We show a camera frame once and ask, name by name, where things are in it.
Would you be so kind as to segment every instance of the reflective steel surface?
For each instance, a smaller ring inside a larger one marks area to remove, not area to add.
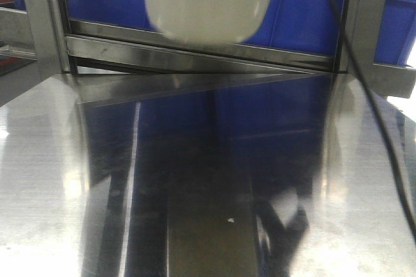
[[[411,206],[415,124],[380,98]],[[416,276],[349,75],[56,75],[0,108],[0,276]]]

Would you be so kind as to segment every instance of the metal surface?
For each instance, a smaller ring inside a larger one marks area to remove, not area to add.
[[[372,90],[381,96],[409,98],[416,83],[416,68],[375,64],[372,69]]]
[[[242,62],[242,60],[249,60],[257,62],[258,65],[270,66],[270,64],[283,64],[286,66],[292,66],[294,68],[309,68],[311,70],[329,70],[332,65],[332,58],[321,55],[310,55],[305,53],[297,53],[291,51],[280,51],[277,49],[267,49],[263,47],[255,46],[242,46],[242,45],[226,45],[222,47],[199,47],[198,49],[190,49],[189,46],[178,44],[173,41],[167,40],[159,33],[143,31],[138,29],[129,29],[123,27],[117,27],[113,25],[105,25],[101,23],[93,23],[88,21],[78,21],[72,20],[72,29],[75,34],[82,34],[82,38],[85,40],[93,38],[87,38],[86,36],[93,36],[95,38],[104,38],[111,39],[114,43],[113,46],[122,47],[126,42],[131,43],[141,43],[149,45],[140,45],[141,47],[146,47],[146,49],[154,49],[155,55],[160,55],[158,53],[158,47],[164,47],[164,51],[169,52],[178,52],[186,53],[188,55],[198,55],[199,57],[209,58],[209,57],[227,57],[227,61],[232,64],[232,66],[221,66],[215,67],[215,72],[220,73],[233,73],[233,72],[244,72],[247,70],[245,65],[242,65],[240,68],[237,67],[237,63]],[[181,60],[173,61],[175,66],[159,65],[156,61],[156,57],[152,57],[153,63],[144,63],[142,59],[139,58],[139,55],[135,50],[131,52],[126,50],[123,53],[118,52],[118,58],[115,59],[114,55],[110,55],[116,51],[114,47],[103,47],[108,48],[107,55],[96,52],[95,48],[90,48],[90,46],[97,46],[98,42],[83,42],[80,47],[75,49],[74,44],[80,44],[80,42],[72,42],[72,39],[68,41],[70,53],[75,56],[80,55],[80,57],[88,59],[101,59],[111,62],[117,62],[120,64],[128,64],[132,66],[147,66],[149,68],[163,69],[163,70],[173,70],[173,71],[188,71],[189,67],[187,65],[182,66]],[[172,55],[171,59],[181,59],[181,55]],[[192,65],[194,71],[205,71],[208,72],[212,70],[212,65],[210,62],[198,61],[195,59],[195,64]],[[398,96],[398,97],[408,97],[411,94],[412,86],[416,80],[416,71],[411,68],[405,68],[400,66],[393,66],[389,64],[373,64],[372,66],[372,89],[380,95],[383,96]]]
[[[71,20],[73,34],[106,38],[124,42],[148,44],[184,51],[193,51],[208,55],[225,56],[269,64],[281,64],[312,70],[331,71],[332,58],[324,55],[312,55],[295,51],[283,51],[266,47],[228,44],[225,46],[189,46],[166,39],[160,33],[105,25],[81,20]]]
[[[33,38],[26,12],[0,8],[0,39],[7,43],[0,54],[35,59]]]
[[[25,0],[42,78],[69,71],[64,28],[58,0]]]
[[[358,82],[282,76],[57,75],[1,107],[0,275],[415,276]]]
[[[66,42],[68,53],[71,56],[102,60],[116,66],[132,66],[153,72],[293,73],[311,71],[163,47],[150,47],[99,38],[91,39],[87,36],[67,36]]]

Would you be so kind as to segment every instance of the black cable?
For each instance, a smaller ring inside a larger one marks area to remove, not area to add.
[[[391,140],[391,137],[389,135],[389,132],[387,130],[387,127],[383,121],[382,114],[377,106],[376,100],[374,99],[374,96],[367,84],[367,81],[364,78],[363,71],[361,69],[361,66],[359,65],[359,62],[357,61],[357,58],[355,56],[355,53],[352,49],[352,45],[350,43],[349,38],[346,35],[345,27],[343,24],[343,21],[341,19],[341,16],[338,11],[338,6],[336,0],[328,0],[331,5],[331,10],[333,12],[334,18],[338,24],[339,27],[339,34],[341,37],[341,42],[343,42],[346,51],[348,53],[348,56],[352,62],[352,65],[355,70],[356,77],[358,81],[361,83],[361,86],[364,90],[364,93],[370,103],[370,107],[372,109],[372,112],[374,114],[374,117],[376,119],[376,124],[378,126],[378,129],[380,130],[380,133],[382,135],[384,146],[387,150],[387,154],[390,160],[391,165],[391,171],[393,173],[393,177],[396,184],[396,190],[398,194],[398,198],[400,200],[400,204],[402,205],[403,212],[405,214],[406,220],[408,221],[408,225],[410,228],[410,232],[413,236],[413,240],[416,244],[416,222],[413,218],[411,207],[409,206],[409,203],[406,198],[406,190],[404,188],[404,183],[402,179],[402,173],[400,169],[400,165],[398,163],[397,155],[395,153],[395,149],[393,147],[393,142]]]

